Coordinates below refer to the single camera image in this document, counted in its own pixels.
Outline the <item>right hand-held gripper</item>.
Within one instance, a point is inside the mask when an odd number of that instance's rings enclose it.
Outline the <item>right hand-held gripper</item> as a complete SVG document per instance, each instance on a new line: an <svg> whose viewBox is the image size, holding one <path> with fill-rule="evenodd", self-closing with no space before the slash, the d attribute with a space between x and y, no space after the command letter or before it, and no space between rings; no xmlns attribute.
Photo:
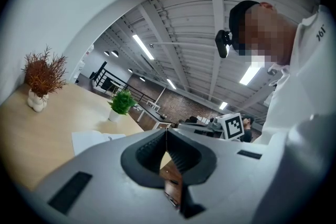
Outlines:
<svg viewBox="0 0 336 224"><path fill-rule="evenodd" d="M217 116L207 126L195 123L179 123L177 128L205 136L214 135L224 140L234 140L244 135L243 121L240 113Z"/></svg>

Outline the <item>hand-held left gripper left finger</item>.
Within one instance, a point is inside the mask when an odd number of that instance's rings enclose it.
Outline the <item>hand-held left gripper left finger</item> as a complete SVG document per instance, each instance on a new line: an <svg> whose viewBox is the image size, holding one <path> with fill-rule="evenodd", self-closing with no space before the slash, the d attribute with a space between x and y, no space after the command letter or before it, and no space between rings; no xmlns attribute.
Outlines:
<svg viewBox="0 0 336 224"><path fill-rule="evenodd" d="M165 131L88 148L46 176L35 194L55 223L180 223L159 175Z"/></svg>

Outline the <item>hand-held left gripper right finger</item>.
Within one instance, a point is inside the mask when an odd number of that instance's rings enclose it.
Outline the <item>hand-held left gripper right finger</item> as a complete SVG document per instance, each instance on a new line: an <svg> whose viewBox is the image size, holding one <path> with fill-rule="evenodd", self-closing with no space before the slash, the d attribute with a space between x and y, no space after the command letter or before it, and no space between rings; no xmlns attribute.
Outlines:
<svg viewBox="0 0 336 224"><path fill-rule="evenodd" d="M335 116L312 115L267 145L180 134L210 148L216 168L207 181L189 187L204 210L171 223L289 223L312 199L335 156Z"/></svg>

